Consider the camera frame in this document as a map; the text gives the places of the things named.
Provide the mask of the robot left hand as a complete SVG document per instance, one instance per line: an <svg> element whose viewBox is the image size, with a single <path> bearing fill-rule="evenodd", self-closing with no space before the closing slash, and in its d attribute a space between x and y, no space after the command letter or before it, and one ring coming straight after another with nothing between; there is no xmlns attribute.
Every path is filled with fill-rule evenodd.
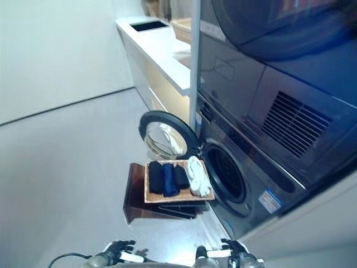
<svg viewBox="0 0 357 268"><path fill-rule="evenodd" d="M140 255L133 254L133 246L136 244L135 241L113 241L109 244L103 254L108 257L109 265L114 265L120 262L135 262L144 263L146 258Z"/></svg>

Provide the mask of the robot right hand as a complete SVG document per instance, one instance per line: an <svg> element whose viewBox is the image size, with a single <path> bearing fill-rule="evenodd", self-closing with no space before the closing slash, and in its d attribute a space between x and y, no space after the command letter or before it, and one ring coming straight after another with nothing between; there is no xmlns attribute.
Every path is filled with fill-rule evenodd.
<svg viewBox="0 0 357 268"><path fill-rule="evenodd" d="M237 240L221 239L221 249L208 250L207 256L214 259L237 258L240 253L248 253L247 248Z"/></svg>

